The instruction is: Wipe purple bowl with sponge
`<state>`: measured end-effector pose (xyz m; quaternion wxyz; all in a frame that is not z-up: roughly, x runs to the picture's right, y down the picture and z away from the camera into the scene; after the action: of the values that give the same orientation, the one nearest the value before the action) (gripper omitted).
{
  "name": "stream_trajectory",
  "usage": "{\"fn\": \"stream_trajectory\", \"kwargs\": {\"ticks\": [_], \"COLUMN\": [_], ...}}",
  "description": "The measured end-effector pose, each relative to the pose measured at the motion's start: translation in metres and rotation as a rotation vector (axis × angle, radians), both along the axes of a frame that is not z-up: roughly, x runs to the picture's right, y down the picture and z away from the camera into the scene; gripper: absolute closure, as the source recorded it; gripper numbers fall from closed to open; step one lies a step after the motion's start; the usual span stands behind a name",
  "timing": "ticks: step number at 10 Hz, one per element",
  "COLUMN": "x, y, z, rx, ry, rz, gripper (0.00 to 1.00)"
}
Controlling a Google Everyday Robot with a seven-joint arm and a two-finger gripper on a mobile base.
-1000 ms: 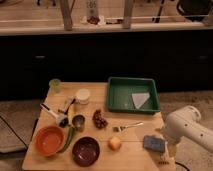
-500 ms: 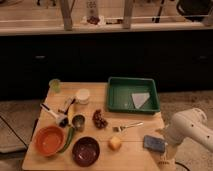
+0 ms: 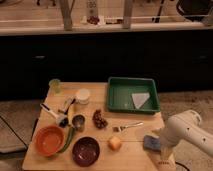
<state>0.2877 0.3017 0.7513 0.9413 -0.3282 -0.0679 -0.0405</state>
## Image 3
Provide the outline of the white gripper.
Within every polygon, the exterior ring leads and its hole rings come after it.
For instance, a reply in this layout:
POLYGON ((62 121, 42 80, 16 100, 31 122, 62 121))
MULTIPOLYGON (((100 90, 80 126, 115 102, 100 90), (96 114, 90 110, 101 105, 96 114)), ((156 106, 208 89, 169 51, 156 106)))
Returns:
POLYGON ((179 138, 169 129, 164 128, 160 132, 161 161, 173 163, 173 148, 178 145, 179 138))

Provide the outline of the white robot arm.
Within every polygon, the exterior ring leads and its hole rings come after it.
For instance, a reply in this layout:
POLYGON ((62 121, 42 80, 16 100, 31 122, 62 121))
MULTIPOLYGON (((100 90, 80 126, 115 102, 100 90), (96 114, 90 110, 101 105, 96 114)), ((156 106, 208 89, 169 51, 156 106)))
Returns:
POLYGON ((160 131, 159 140, 164 148, 174 148, 185 140, 213 158, 213 134, 200 128, 202 118, 194 110, 172 115, 160 131))

